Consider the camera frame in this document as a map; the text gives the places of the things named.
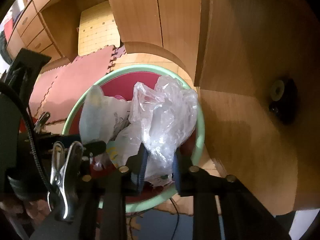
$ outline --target crumpled plastic bag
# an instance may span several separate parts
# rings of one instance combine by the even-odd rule
[[[131,101],[131,124],[115,141],[122,149],[118,161],[124,165],[128,157],[137,154],[142,141],[149,151],[145,180],[170,175],[177,147],[195,129],[197,103],[197,93],[183,89],[182,83],[171,76],[160,76],[154,90],[137,82]]]
[[[83,144],[93,140],[102,140],[106,144],[114,140],[118,133],[126,127],[130,112],[130,101],[104,96],[101,87],[93,85],[84,100],[79,132]],[[96,171],[111,164],[107,153],[94,157]]]

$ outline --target yellow board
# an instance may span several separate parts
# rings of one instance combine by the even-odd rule
[[[120,35],[108,1],[81,13],[78,54],[87,55],[107,45],[120,46]]]

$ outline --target green rim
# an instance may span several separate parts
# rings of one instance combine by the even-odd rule
[[[148,65],[148,64],[139,64],[139,65],[132,65],[128,67],[124,67],[118,70],[115,70],[111,73],[108,73],[101,79],[99,79],[97,82],[95,82],[95,85],[103,85],[107,81],[120,76],[122,74],[127,74],[130,72],[137,72],[137,71],[148,71],[148,72],[153,72],[157,73],[159,75],[170,75],[173,78],[179,79],[184,88],[190,88],[190,86],[181,78],[179,77],[176,73],[159,67],[155,65]],[[82,106],[84,102],[85,95],[87,94],[88,91],[86,91],[81,98],[78,100],[76,105],[73,107],[71,110],[71,113],[68,116],[68,119],[63,127],[62,134],[67,135],[69,133],[70,126],[72,124],[72,121],[74,117],[76,116],[76,113],[78,112],[79,108]],[[200,157],[202,155],[203,147],[204,147],[204,117],[202,113],[202,109],[200,104],[198,103],[199,111],[198,111],[198,117],[197,117],[197,123],[196,123],[196,144],[195,148],[193,150],[192,156],[191,156],[191,161],[194,165],[197,165],[199,163]],[[126,204],[126,212],[140,212],[143,210],[147,210],[150,208],[153,208],[162,202],[168,200],[171,198],[173,195],[177,193],[177,190],[175,188],[175,185],[169,186],[167,189],[165,189],[163,192],[161,192],[159,195],[154,196],[150,199],[135,202],[135,203],[130,203]],[[99,208],[102,208],[103,202],[100,201],[99,203]]]

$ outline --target wooden wall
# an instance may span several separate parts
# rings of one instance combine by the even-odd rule
[[[201,73],[205,143],[273,213],[320,207],[320,27],[305,0],[210,0]],[[294,124],[268,111],[281,76],[298,87]]]

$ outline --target trash can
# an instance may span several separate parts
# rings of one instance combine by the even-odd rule
[[[173,78],[177,78],[183,83],[184,88],[190,88],[190,86],[176,73],[159,66],[147,64],[131,65],[115,70],[102,77],[95,85],[99,85],[102,88],[105,96],[113,97],[115,95],[120,95],[125,100],[129,101],[132,100],[133,87],[136,82],[142,82],[154,89],[158,77],[161,75],[170,75]],[[87,92],[88,91],[81,96],[71,110],[62,131],[64,135],[79,133],[79,120]],[[204,147],[204,117],[199,103],[198,106],[199,111],[196,129],[189,139],[180,147],[182,154],[191,156],[194,165],[198,164]],[[128,203],[127,201],[126,212],[140,212],[153,208],[177,193],[174,184],[155,192],[157,195],[154,195],[154,192],[152,192],[152,194],[151,192],[143,192],[143,200],[136,200],[133,203]]]

